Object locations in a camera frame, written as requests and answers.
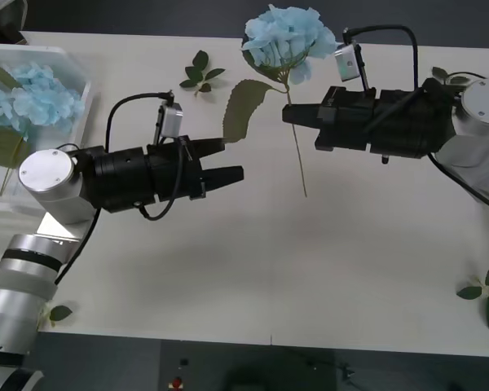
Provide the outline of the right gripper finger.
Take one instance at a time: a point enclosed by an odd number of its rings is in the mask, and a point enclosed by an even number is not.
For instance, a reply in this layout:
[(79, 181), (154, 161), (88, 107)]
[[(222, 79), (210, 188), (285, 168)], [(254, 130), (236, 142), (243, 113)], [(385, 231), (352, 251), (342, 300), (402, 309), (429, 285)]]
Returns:
[(317, 116), (318, 103), (287, 104), (283, 108), (283, 116)]
[(283, 116), (283, 122), (311, 129), (320, 128), (320, 120), (316, 116)]

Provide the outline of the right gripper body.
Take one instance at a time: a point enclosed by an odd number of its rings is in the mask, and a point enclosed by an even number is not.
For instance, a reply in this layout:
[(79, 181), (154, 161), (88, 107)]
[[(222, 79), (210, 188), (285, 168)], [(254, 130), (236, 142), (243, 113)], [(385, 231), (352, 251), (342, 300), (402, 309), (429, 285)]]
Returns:
[(376, 93), (375, 88), (350, 91), (331, 86), (319, 106), (315, 148), (329, 152), (334, 148), (365, 151), (368, 136), (364, 128), (373, 118)]

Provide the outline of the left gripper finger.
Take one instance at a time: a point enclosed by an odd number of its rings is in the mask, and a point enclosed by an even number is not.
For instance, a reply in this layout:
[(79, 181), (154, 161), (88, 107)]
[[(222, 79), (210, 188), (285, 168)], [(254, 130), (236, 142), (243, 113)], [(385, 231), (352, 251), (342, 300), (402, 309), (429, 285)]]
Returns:
[(190, 141), (190, 161), (211, 156), (225, 150), (222, 138), (203, 138)]
[(244, 180), (242, 166), (221, 167), (202, 171), (201, 182), (205, 191), (215, 191)]

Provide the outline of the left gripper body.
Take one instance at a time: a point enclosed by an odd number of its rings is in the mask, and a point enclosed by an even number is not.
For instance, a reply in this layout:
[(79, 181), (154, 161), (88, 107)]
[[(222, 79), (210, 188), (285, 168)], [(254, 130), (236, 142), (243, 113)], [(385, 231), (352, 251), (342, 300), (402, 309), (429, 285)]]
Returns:
[(188, 197), (206, 197), (201, 168), (200, 140), (178, 138), (172, 143), (147, 145), (147, 163), (151, 170), (152, 186), (160, 202)]

